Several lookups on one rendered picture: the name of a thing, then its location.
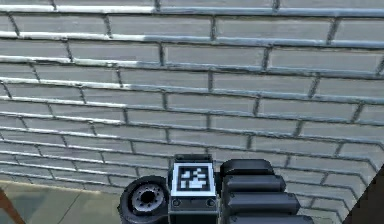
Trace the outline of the dark brown furniture corner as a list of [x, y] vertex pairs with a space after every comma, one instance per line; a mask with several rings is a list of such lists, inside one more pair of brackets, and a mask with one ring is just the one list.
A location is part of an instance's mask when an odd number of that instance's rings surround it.
[[342, 224], [384, 224], [384, 164]]

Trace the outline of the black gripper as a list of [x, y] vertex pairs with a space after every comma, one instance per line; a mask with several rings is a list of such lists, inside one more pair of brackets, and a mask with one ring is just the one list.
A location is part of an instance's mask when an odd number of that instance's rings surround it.
[[168, 202], [164, 177], [140, 177], [120, 195], [117, 211], [121, 224], [168, 224]]

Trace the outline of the brown wooden furniture leg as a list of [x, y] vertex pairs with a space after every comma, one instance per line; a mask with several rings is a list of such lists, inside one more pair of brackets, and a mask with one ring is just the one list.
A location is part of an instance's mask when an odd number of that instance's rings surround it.
[[4, 190], [0, 187], [0, 208], [13, 220], [15, 224], [26, 224], [19, 212], [13, 206]]

